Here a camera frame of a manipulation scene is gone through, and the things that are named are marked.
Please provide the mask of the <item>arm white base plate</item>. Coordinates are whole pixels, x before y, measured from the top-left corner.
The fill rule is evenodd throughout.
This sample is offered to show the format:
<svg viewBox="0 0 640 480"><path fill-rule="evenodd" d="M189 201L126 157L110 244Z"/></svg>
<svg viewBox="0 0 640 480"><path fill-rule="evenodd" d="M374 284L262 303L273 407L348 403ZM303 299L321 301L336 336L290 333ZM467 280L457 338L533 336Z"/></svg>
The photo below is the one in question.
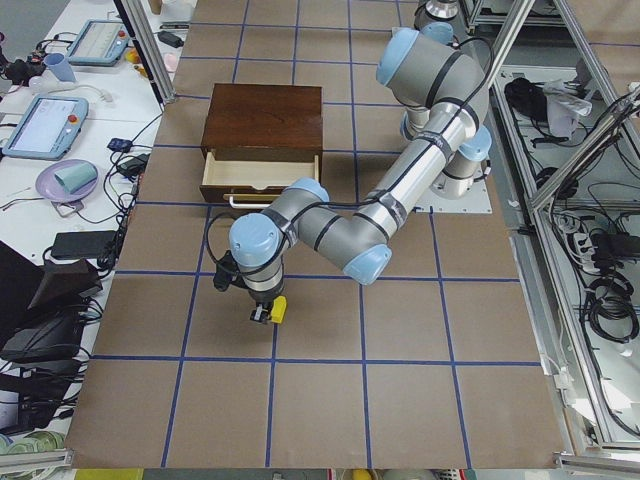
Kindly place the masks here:
<svg viewBox="0 0 640 480"><path fill-rule="evenodd" d="M436 180L419 198L416 212L451 214L491 214L488 188L485 180L459 182L443 177Z"/></svg>

